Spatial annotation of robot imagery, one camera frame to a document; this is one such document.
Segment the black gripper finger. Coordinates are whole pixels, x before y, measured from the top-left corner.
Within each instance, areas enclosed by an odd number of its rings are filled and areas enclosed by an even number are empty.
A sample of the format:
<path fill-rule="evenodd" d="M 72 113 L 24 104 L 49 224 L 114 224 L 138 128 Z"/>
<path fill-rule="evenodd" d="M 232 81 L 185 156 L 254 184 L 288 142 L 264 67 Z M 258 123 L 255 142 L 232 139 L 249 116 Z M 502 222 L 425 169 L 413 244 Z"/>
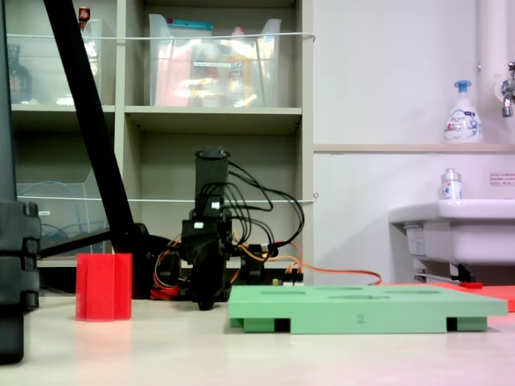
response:
<path fill-rule="evenodd" d="M 204 264 L 196 264 L 192 267 L 191 275 L 192 297 L 202 311 L 211 310 L 211 286 L 210 273 Z"/>
<path fill-rule="evenodd" d="M 225 261 L 215 261 L 212 265 L 209 301 L 224 302 L 226 298 L 226 264 Z"/>

